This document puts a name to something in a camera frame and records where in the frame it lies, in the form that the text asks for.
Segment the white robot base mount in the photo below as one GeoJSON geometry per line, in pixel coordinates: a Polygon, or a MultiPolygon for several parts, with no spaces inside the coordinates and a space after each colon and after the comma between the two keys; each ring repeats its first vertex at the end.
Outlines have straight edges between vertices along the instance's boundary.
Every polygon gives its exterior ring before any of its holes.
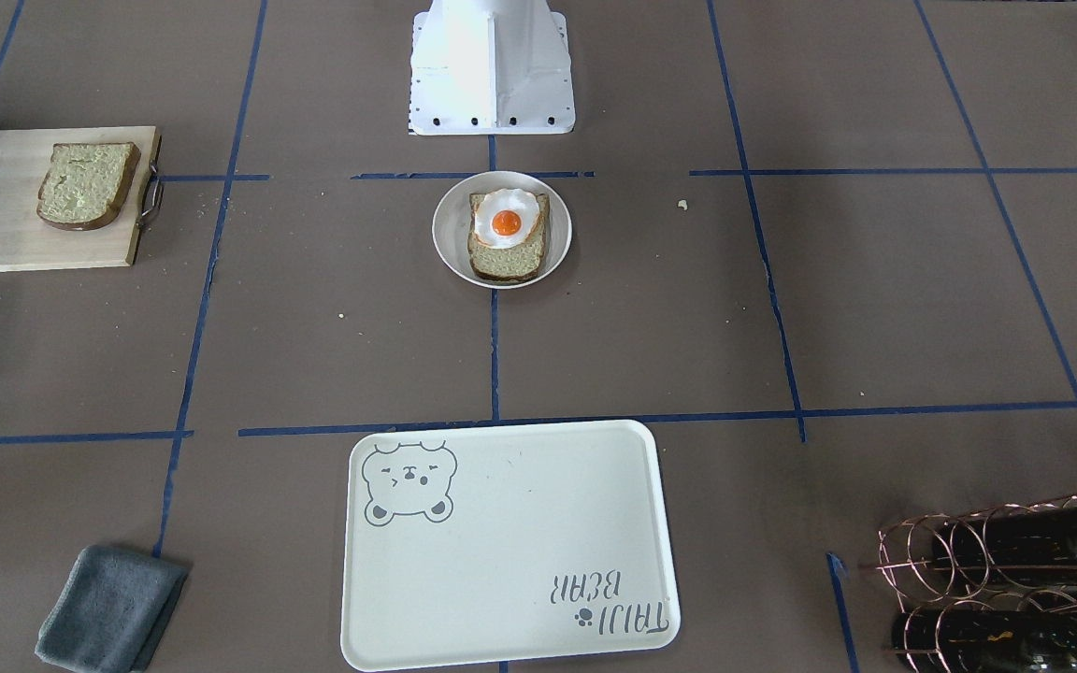
{"type": "Polygon", "coordinates": [[[576,126],[567,17],[546,1],[433,1],[412,18],[409,64],[416,136],[576,126]]]}

